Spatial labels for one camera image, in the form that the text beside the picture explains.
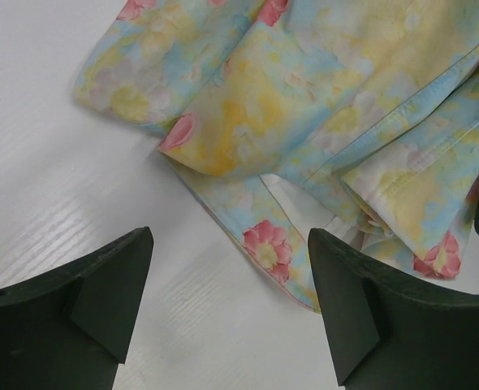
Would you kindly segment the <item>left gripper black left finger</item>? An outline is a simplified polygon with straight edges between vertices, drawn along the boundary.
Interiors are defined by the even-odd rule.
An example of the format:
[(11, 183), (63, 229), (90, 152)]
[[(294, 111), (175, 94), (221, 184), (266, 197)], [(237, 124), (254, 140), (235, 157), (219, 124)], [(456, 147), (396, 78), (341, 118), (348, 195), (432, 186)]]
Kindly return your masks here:
[(125, 363), (153, 235), (102, 248), (0, 288), (0, 389), (111, 389)]

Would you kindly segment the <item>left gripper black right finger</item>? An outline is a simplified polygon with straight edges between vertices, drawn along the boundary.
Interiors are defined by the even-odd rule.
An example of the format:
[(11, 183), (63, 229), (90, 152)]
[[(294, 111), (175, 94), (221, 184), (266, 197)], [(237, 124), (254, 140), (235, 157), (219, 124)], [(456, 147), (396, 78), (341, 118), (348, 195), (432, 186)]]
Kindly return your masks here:
[(408, 275), (319, 228), (308, 246), (340, 386), (479, 389), (479, 295)]

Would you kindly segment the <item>pastel floral skirt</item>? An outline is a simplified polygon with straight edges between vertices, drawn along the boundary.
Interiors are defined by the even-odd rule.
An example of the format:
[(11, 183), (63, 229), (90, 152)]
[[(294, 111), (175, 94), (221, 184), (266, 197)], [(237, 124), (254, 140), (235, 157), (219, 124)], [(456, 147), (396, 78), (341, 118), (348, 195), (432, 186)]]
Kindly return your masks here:
[(479, 194), (479, 1), (129, 1), (77, 100), (159, 151), (246, 257), (318, 310), (324, 228), (452, 280)]

